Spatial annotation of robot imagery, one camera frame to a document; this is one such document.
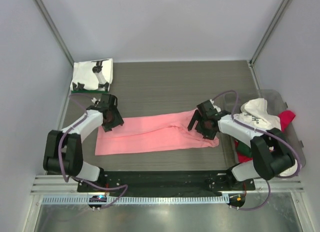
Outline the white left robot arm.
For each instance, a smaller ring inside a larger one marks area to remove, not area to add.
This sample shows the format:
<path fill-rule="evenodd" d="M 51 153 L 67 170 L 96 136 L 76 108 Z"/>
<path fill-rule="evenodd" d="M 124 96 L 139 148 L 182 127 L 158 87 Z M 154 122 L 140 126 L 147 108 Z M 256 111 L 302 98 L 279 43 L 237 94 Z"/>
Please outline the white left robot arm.
<path fill-rule="evenodd" d="M 102 94 L 74 123 L 48 133 L 43 158 L 44 170 L 62 175 L 66 180 L 72 177 L 89 181 L 93 190 L 102 191 L 107 184 L 104 170 L 85 162 L 82 143 L 99 127 L 108 133 L 123 124 L 118 110 L 118 98 L 112 94 Z"/>

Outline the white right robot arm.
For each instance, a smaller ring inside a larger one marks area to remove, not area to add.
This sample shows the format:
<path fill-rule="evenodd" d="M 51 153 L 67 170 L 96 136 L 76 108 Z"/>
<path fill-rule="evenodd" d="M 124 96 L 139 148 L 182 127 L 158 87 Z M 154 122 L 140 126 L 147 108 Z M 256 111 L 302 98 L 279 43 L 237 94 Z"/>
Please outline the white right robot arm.
<path fill-rule="evenodd" d="M 229 135 L 250 148 L 252 159 L 230 167 L 226 172 L 225 183 L 231 190 L 238 189 L 246 180 L 262 178 L 269 181 L 274 177 L 282 178 L 282 173 L 290 168 L 295 169 L 294 176 L 301 170 L 296 151 L 280 129 L 265 129 L 242 122 L 233 112 L 217 110 L 211 100 L 196 106 L 187 129 L 195 130 L 208 140 L 213 140 L 217 133 Z"/>

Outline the pink t shirt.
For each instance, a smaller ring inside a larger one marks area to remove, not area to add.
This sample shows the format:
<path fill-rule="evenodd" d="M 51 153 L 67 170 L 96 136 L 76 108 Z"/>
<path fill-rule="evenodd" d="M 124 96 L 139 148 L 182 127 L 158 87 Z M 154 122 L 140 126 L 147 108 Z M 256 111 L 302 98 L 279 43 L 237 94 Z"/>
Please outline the pink t shirt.
<path fill-rule="evenodd" d="M 215 148 L 219 139 L 205 139 L 188 130 L 194 110 L 154 116 L 124 118 L 124 124 L 112 131 L 98 129 L 95 155 L 121 155 L 173 151 L 193 148 Z"/>

